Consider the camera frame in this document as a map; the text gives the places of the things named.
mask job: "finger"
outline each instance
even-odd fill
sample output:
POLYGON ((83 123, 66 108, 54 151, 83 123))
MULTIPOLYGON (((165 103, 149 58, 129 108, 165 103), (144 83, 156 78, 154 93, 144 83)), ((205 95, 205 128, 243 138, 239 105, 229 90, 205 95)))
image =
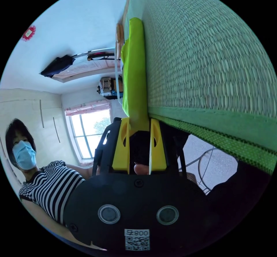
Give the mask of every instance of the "finger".
POLYGON ((100 167, 97 166, 96 175, 99 175, 99 174, 100 174, 100 167))
POLYGON ((149 174, 149 166, 135 163, 134 171, 137 175, 147 175, 149 174))

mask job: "tree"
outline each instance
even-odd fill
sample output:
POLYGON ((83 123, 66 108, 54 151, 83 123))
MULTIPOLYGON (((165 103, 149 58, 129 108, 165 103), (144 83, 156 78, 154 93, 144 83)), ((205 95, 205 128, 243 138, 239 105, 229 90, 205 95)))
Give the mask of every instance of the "tree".
POLYGON ((106 127, 111 124, 111 121, 109 118, 104 118, 99 122, 96 122, 94 125, 94 129, 96 130, 96 133, 102 134, 106 127))

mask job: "green strap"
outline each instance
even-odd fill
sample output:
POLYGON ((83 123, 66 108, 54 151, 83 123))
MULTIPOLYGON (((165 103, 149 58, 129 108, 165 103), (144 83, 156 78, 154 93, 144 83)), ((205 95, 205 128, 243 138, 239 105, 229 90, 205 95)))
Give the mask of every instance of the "green strap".
POLYGON ((173 120, 155 114, 149 114, 149 117, 162 121, 172 127, 189 132, 207 143, 214 145, 225 153, 255 166, 270 175, 273 174, 277 163, 277 152, 275 151, 194 124, 173 120))

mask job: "short black hair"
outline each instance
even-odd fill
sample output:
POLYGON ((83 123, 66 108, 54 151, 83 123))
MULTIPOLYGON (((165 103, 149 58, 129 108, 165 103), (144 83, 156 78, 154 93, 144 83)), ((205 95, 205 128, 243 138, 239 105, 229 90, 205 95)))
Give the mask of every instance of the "short black hair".
POLYGON ((12 149, 14 147, 13 140, 16 136, 16 131, 20 132, 23 136, 25 136, 28 139, 28 142, 31 144, 33 150, 36 152, 35 142, 34 138, 30 134, 28 128, 25 126, 25 124, 20 121, 19 119, 14 119, 10 125, 8 126, 6 130, 6 148, 8 152, 9 159, 11 163, 18 168, 17 162, 15 161, 14 154, 12 152, 12 149))

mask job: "red decoration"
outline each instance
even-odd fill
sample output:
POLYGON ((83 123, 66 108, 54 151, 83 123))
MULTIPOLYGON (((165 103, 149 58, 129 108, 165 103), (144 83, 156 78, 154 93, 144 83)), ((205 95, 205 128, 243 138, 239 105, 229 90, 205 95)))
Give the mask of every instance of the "red decoration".
POLYGON ((24 41, 30 40, 35 34, 35 26, 29 27, 23 34, 22 39, 24 41))

